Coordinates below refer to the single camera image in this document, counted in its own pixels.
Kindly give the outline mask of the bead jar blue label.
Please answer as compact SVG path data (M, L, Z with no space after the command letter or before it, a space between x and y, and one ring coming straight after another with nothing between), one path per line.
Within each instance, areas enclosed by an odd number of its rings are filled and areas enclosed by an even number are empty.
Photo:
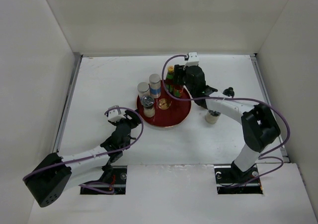
M157 99L161 96L161 79L158 74L151 74L149 76L150 94Z
M150 87L147 82L141 82L137 86L140 102L145 96L150 96Z

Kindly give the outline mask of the white salt grinder black cap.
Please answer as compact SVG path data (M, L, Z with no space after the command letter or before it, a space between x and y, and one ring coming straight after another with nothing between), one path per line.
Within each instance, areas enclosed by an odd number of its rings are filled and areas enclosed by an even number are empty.
M144 96L141 100L141 104L144 109L144 115L148 118L151 118L155 115L155 100L150 95Z

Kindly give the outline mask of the round red lacquer tray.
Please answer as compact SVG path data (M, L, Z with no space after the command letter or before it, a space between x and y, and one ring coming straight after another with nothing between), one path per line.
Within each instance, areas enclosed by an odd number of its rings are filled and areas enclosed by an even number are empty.
M161 84L161 96L155 98L153 117L149 118L144 114L144 108L138 95L136 106L145 122L155 127L168 128L180 124L188 117L191 101L179 101L170 97Z

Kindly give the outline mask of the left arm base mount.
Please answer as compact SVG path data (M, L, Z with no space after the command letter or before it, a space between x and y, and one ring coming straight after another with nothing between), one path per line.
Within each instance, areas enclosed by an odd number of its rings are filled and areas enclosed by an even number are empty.
M91 189L80 187L81 195L125 195L127 166L112 166L109 174L102 174L96 181L88 182Z

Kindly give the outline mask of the white spice grinder black cap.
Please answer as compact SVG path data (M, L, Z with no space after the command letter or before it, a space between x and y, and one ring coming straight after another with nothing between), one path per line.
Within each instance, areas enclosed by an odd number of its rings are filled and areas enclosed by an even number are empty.
M232 87L228 87L223 91L223 95L229 97L229 98L234 98L235 92Z

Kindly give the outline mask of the red sauce bottle yellow cap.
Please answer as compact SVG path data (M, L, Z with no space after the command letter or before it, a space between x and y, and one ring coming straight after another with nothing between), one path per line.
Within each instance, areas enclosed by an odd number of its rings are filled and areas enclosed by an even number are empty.
M169 93L173 94L173 77L174 77L174 66L167 68L167 74L165 78L165 86Z

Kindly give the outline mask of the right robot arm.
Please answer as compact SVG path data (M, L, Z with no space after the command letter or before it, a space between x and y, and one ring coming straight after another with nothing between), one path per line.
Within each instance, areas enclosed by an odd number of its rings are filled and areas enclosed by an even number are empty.
M270 108L263 103L248 105L232 100L234 91L230 88L219 92L208 86L199 66L175 65L173 84L185 86L198 106L221 113L241 126L244 146L231 163L230 175L236 182L244 181L261 153L281 134Z

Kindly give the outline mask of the beige spice grinder black cap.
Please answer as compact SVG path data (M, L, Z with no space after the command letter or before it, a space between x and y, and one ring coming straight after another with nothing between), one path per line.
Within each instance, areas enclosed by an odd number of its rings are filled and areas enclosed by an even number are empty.
M208 110L205 115L205 120L209 124L215 124L219 119L221 113L215 110Z

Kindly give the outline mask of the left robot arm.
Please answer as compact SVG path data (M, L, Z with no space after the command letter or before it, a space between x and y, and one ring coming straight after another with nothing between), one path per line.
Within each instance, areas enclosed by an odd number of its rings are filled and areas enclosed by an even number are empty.
M53 204L64 191L75 186L94 189L94 184L110 181L111 165L139 139L132 137L131 131L144 123L137 110L125 107L111 107L105 115L115 130L102 144L77 154L50 153L23 178L39 207Z

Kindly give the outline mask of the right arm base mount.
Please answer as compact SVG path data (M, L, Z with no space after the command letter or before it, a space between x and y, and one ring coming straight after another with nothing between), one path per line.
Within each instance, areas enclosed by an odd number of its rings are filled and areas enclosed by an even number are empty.
M214 173L219 195L263 194L256 164L242 176L236 177L230 165L214 166Z

